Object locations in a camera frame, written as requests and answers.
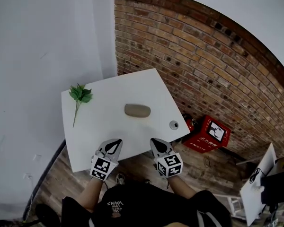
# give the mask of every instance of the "white board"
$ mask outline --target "white board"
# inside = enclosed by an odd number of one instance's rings
[[[257,168],[260,168],[262,172],[267,175],[275,165],[275,161],[275,149],[271,143]],[[264,175],[260,172],[253,183],[249,183],[248,180],[240,190],[248,226],[252,224],[265,207],[265,204],[261,202],[261,192],[254,191],[255,188],[261,186],[262,177],[264,177]]]
[[[92,89],[93,98],[81,104],[74,128],[76,102],[69,91],[62,92],[64,133],[73,172],[89,169],[91,156],[105,140],[123,140],[122,160],[150,150],[151,138],[171,142],[190,132],[156,69],[93,82],[85,88]],[[151,114],[130,117],[124,112],[126,104],[146,105]],[[178,122],[177,130],[170,128],[172,120]]]

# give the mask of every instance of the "leaf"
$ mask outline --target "leaf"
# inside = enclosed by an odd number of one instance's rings
[[[72,92],[69,92],[70,93],[70,96],[73,98],[73,99],[75,99],[75,100],[77,100],[78,99],[78,97],[77,97],[77,95],[76,94],[74,94],[74,93],[72,93]]]
[[[76,96],[78,96],[78,91],[76,90],[76,88],[71,87],[71,93],[75,94]]]
[[[78,92],[78,98],[80,98],[82,96],[82,89],[80,87],[80,85],[78,84],[76,91]]]
[[[84,102],[84,103],[88,103],[89,101],[91,100],[91,97],[83,97],[82,99],[81,99],[81,102]]]
[[[88,97],[88,98],[91,98],[92,94],[87,94],[87,95],[84,95],[84,97]]]
[[[83,89],[82,95],[88,95],[91,93],[91,90]]]
[[[78,85],[77,87],[79,87],[81,90],[83,90],[84,87],[85,87],[85,85],[81,85],[81,86],[80,86],[79,83],[77,83],[77,85]]]

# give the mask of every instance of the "wall outlet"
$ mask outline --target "wall outlet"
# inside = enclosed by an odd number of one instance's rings
[[[31,179],[33,177],[33,175],[31,175],[30,173],[24,173],[23,174],[23,179]]]

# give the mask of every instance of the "brick wall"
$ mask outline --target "brick wall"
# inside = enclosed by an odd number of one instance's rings
[[[115,45],[119,75],[156,68],[182,113],[232,130],[230,150],[273,142],[284,156],[284,67],[228,17],[193,0],[115,0]]]

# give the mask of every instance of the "green leaf sprig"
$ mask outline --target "green leaf sprig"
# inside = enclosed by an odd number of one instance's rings
[[[91,90],[84,89],[85,85],[77,85],[77,87],[71,86],[70,96],[75,99],[76,101],[76,111],[75,111],[75,117],[74,117],[74,123],[72,124],[72,127],[75,125],[75,120],[77,116],[78,109],[81,105],[81,103],[88,103],[92,99],[92,93]]]

